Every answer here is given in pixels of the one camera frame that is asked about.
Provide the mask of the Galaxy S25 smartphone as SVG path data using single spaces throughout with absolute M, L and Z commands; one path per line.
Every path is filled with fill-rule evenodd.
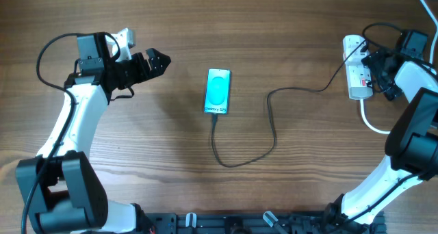
M 227 114 L 231 87 L 229 69 L 210 68 L 207 74 L 204 112 L 208 114 Z

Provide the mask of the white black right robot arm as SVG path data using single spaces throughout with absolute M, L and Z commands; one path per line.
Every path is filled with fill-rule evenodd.
M 363 233 L 376 215 L 409 188 L 437 175 L 437 72 L 422 59 L 428 36 L 402 31 L 395 52 L 405 61 L 395 76 L 409 105 L 389 132 L 385 156 L 355 189 L 327 206 L 321 228 Z

